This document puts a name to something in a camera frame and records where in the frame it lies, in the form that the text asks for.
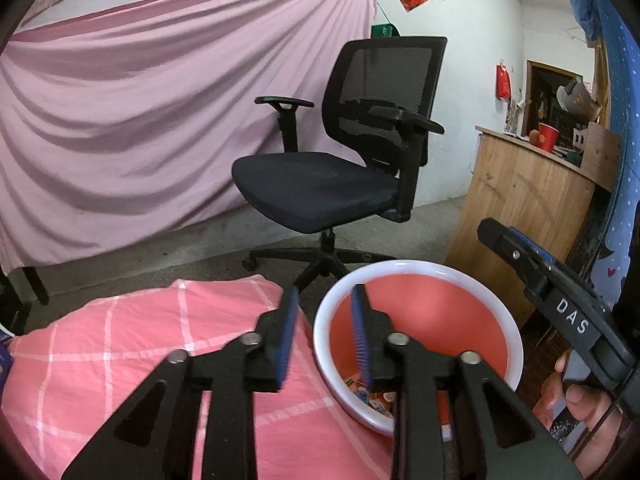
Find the person's right hand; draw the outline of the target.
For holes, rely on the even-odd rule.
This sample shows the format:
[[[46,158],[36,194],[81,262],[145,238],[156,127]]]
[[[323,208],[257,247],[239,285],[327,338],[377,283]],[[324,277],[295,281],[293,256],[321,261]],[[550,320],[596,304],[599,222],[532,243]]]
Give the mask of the person's right hand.
[[[554,372],[541,386],[541,397],[533,413],[548,429],[554,408],[561,400],[578,422],[583,422],[591,439],[574,464],[585,479],[639,478],[639,421],[633,422],[618,408],[608,413],[612,399],[605,392],[584,385],[562,385],[570,350],[556,361]]]

